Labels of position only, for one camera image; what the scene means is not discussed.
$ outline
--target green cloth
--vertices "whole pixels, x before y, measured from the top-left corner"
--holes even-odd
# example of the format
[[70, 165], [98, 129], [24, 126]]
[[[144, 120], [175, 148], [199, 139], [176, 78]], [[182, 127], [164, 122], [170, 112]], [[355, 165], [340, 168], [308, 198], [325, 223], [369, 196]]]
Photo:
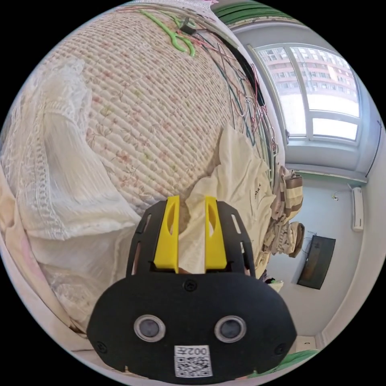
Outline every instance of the green cloth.
[[275, 368], [268, 370], [262, 374], [257, 374], [257, 372], [254, 372], [253, 374], [249, 375], [248, 378], [261, 377], [262, 375], [267, 375], [267, 374], [275, 373], [276, 371], [286, 369], [287, 367], [293, 366], [301, 361], [304, 361], [310, 358], [311, 356], [317, 354], [318, 352], [319, 350], [305, 350], [305, 351], [299, 351], [298, 353], [289, 354]]

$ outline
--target pile of clothes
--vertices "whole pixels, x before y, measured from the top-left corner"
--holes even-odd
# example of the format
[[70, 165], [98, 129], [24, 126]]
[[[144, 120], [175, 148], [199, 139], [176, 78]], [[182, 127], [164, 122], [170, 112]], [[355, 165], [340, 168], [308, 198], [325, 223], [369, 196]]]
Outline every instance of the pile of clothes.
[[278, 178], [275, 179], [273, 193], [276, 198], [271, 205], [271, 219], [263, 247], [255, 257], [256, 277], [262, 276], [271, 255], [285, 253], [296, 257], [302, 250], [304, 225], [298, 221], [290, 222], [302, 208], [302, 176], [278, 165]]

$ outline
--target wall-mounted tv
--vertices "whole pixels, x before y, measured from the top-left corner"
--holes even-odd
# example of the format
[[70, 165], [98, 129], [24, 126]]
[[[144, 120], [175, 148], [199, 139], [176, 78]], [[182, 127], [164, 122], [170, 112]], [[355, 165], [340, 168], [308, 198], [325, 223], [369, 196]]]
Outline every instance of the wall-mounted tv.
[[298, 284], [320, 290], [334, 253], [335, 239], [313, 236]]

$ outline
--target wall-mounted air conditioner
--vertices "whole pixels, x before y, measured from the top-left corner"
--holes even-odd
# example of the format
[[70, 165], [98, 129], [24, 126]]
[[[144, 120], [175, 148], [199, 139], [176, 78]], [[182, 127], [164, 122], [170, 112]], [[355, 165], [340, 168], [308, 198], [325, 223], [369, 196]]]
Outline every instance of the wall-mounted air conditioner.
[[355, 232], [363, 231], [363, 195], [361, 188], [353, 188], [353, 223], [352, 228]]

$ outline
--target white wall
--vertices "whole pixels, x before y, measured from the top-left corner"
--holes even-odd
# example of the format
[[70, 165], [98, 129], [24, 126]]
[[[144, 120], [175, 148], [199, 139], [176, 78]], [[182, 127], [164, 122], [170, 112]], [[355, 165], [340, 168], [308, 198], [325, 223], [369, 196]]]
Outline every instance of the white wall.
[[351, 322], [370, 294], [386, 254], [386, 134], [382, 130], [381, 143], [369, 182], [363, 187], [364, 231], [362, 249], [351, 286], [344, 301], [322, 335], [330, 343]]
[[[332, 199], [336, 191], [339, 201]], [[347, 185], [304, 180], [304, 201], [294, 221], [307, 231], [319, 236], [336, 239], [330, 267], [320, 290], [296, 284], [306, 254], [296, 258], [288, 255], [272, 256], [267, 272], [275, 279], [283, 280], [280, 294], [285, 300], [294, 320], [298, 335], [315, 336], [331, 320], [343, 301], [359, 259], [362, 233], [351, 230], [351, 194]], [[308, 250], [310, 239], [305, 239], [303, 250]]]

